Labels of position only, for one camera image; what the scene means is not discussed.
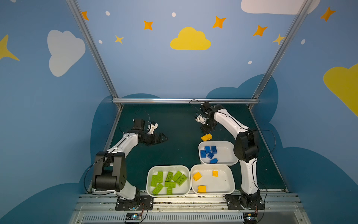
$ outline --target green toy brick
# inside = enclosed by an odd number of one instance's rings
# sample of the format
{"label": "green toy brick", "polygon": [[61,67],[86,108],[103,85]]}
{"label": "green toy brick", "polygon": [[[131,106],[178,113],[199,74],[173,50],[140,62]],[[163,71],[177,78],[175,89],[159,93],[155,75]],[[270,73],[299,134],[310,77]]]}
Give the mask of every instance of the green toy brick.
{"label": "green toy brick", "polygon": [[158,186],[153,190],[153,195],[159,194],[159,192],[163,189],[163,184],[158,184]]}
{"label": "green toy brick", "polygon": [[173,181],[177,181],[182,176],[182,173],[178,171],[172,178]]}
{"label": "green toy brick", "polygon": [[182,185],[186,180],[187,180],[187,177],[183,174],[183,175],[176,181],[176,183],[180,186],[180,185]]}
{"label": "green toy brick", "polygon": [[173,172],[168,172],[168,175],[166,176],[165,181],[166,182],[171,182],[171,179],[173,178]]}
{"label": "green toy brick", "polygon": [[172,195],[172,194],[173,194],[173,189],[172,188],[167,188],[166,189],[166,195]]}
{"label": "green toy brick", "polygon": [[157,179],[157,175],[152,175],[152,182],[151,182],[150,186],[156,187],[156,179]]}
{"label": "green toy brick", "polygon": [[175,188],[175,182],[165,182],[164,187]]}
{"label": "green toy brick", "polygon": [[158,172],[157,183],[163,183],[163,171]]}

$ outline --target yellow cloud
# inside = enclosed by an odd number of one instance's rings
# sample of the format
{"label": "yellow cloud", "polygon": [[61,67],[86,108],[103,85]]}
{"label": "yellow cloud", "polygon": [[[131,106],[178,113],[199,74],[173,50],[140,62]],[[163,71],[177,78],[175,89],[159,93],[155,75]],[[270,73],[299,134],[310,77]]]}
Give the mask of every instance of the yellow cloud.
{"label": "yellow cloud", "polygon": [[358,64],[350,69],[331,68],[324,74],[323,81],[329,90],[358,116]]}
{"label": "yellow cloud", "polygon": [[175,50],[207,50],[211,42],[205,38],[203,32],[185,27],[179,32],[178,38],[171,41],[170,46]]}

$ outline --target white plastic bin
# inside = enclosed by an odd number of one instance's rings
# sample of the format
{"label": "white plastic bin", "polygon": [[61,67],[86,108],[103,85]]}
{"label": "white plastic bin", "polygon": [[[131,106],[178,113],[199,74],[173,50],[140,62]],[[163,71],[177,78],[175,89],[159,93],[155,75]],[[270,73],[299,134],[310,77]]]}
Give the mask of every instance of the white plastic bin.
{"label": "white plastic bin", "polygon": [[[213,170],[218,171],[218,176],[213,176]],[[193,179],[197,172],[202,176],[198,181]],[[210,164],[195,165],[190,170],[190,182],[192,189],[197,195],[225,195],[235,190],[234,177],[227,165]],[[206,193],[198,193],[199,185],[206,186]]]}
{"label": "white plastic bin", "polygon": [[[158,195],[153,195],[152,192],[155,189],[155,187],[150,186],[152,181],[152,175],[157,175],[158,171],[163,171],[163,186],[165,182],[165,178],[168,175],[168,172],[173,172],[173,175],[176,174],[177,171],[180,171],[182,174],[184,174],[187,177],[187,180],[179,186],[178,184],[173,188],[173,194],[172,195],[166,195],[166,187],[163,187],[163,189],[160,191]],[[190,191],[190,172],[189,169],[186,166],[154,166],[152,167],[147,176],[147,192],[152,197],[176,197],[176,196],[184,196],[187,195]]]}
{"label": "white plastic bin", "polygon": [[239,159],[236,158],[236,156],[234,154],[234,145],[231,142],[224,142],[224,141],[210,142],[210,141],[207,141],[207,142],[201,142],[199,144],[199,158],[200,158],[201,164],[210,164],[210,160],[211,160],[207,154],[206,154],[206,158],[201,158],[200,151],[205,150],[205,146],[210,146],[210,152],[211,152],[211,147],[216,146],[216,150],[218,151],[218,153],[214,154],[214,157],[213,157],[213,159],[214,158],[218,159],[218,162],[216,164],[232,166],[234,164],[237,164],[237,162],[239,161]]}

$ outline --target blue building block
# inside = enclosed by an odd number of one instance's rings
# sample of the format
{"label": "blue building block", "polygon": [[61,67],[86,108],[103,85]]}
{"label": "blue building block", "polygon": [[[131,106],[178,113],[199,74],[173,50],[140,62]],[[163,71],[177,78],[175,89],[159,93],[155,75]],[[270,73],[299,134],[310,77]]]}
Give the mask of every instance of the blue building block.
{"label": "blue building block", "polygon": [[212,153],[212,154],[218,153],[218,151],[216,150],[216,146],[212,146],[212,147],[211,147],[211,153]]}
{"label": "blue building block", "polygon": [[205,146],[205,153],[209,153],[210,152],[210,146]]}
{"label": "blue building block", "polygon": [[206,158],[205,150],[200,150],[200,157],[201,158]]}
{"label": "blue building block", "polygon": [[212,158],[214,157],[214,154],[212,154],[211,152],[209,152],[208,157],[209,157],[210,159],[212,159]]}
{"label": "blue building block", "polygon": [[218,162],[218,159],[217,158],[215,158],[215,159],[213,159],[213,160],[210,160],[210,163],[217,163]]}

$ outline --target green mat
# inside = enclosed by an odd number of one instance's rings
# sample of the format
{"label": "green mat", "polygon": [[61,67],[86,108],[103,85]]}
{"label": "green mat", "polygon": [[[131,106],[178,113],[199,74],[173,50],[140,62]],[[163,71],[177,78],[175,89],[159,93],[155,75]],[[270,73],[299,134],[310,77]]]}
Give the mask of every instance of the green mat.
{"label": "green mat", "polygon": [[[242,124],[256,129],[255,122],[246,105],[223,105],[228,112]],[[156,132],[163,132],[169,140],[153,145],[145,146],[139,143],[126,158],[127,181],[140,190],[146,189],[147,173],[153,166],[184,165],[189,170],[193,165],[200,164],[198,145],[202,142],[199,122],[196,122],[197,110],[191,105],[161,104],[161,105],[124,105],[111,146],[115,145],[133,126],[134,113],[137,110],[145,110],[150,115],[151,122],[157,122]],[[138,111],[136,118],[148,121],[148,115],[144,111]],[[229,141],[234,143],[234,137],[221,124],[217,124],[215,131],[211,132],[211,141]],[[268,154],[268,151],[260,138],[259,158]],[[230,167],[235,180],[235,188],[241,186],[240,164]],[[268,189],[284,189],[282,181],[272,159],[267,156],[257,161],[257,179]]]}

